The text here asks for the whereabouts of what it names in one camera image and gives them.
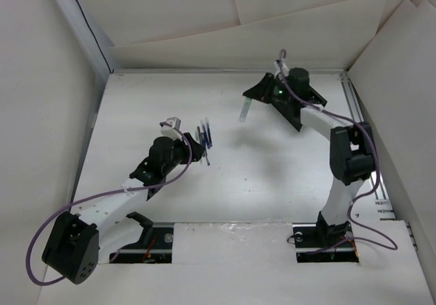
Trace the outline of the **green cap clear marker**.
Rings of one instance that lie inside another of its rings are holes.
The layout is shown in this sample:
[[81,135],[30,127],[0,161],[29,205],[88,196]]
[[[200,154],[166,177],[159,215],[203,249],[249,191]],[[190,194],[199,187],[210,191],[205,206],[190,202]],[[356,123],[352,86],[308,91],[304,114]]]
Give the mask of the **green cap clear marker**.
[[245,98],[243,108],[242,108],[240,116],[239,116],[240,123],[244,123],[246,121],[246,118],[247,118],[247,115],[248,115],[248,112],[249,112],[249,109],[251,106],[251,102],[252,102],[251,98],[248,98],[248,97]]

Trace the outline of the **green grey pen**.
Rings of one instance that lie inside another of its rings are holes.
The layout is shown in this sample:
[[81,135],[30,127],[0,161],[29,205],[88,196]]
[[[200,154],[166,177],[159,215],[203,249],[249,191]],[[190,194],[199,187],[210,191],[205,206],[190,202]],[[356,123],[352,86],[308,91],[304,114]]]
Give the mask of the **green grey pen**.
[[208,153],[207,153],[208,144],[207,144],[207,141],[204,138],[204,134],[202,133],[199,126],[196,127],[196,139],[197,139],[198,143],[201,144],[204,148],[204,152],[203,152],[202,157],[205,159],[206,164],[210,165],[211,163],[210,163],[210,160],[208,158]]

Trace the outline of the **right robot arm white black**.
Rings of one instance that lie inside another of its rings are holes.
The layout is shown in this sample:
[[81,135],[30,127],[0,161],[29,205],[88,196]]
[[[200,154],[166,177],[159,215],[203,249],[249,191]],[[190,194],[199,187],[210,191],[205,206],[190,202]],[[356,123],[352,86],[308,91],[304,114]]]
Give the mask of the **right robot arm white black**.
[[310,85],[309,72],[299,67],[265,74],[243,96],[248,102],[272,105],[295,130],[309,127],[329,141],[333,181],[328,200],[314,227],[294,235],[302,237],[303,247],[318,252],[349,242],[352,206],[364,182],[377,169],[371,126],[326,110],[326,99]]

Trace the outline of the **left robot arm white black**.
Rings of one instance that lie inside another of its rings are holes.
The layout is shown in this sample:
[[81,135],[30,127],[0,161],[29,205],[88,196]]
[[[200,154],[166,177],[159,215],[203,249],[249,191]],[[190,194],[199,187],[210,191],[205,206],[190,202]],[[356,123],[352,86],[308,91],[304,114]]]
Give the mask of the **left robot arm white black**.
[[100,258],[100,244],[108,230],[125,217],[134,217],[135,207],[166,186],[166,178],[176,166],[188,167],[202,158],[206,150],[202,143],[190,133],[175,134],[154,140],[148,156],[129,175],[122,189],[102,193],[100,202],[77,214],[62,210],[42,261],[76,285],[85,281]]

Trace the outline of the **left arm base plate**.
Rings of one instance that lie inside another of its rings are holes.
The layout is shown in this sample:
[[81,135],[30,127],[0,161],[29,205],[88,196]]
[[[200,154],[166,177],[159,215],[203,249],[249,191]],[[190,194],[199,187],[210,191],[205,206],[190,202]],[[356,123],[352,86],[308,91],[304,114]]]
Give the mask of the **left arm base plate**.
[[174,223],[154,223],[150,229],[143,228],[139,239],[109,255],[109,263],[172,263]]

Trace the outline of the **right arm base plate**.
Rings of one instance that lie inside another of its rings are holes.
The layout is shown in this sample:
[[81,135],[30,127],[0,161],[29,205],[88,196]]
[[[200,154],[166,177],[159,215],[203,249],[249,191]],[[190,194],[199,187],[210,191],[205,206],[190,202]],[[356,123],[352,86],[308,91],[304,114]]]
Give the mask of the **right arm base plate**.
[[358,263],[354,244],[346,241],[352,236],[349,222],[339,226],[323,226],[321,223],[295,223],[292,235],[298,263]]

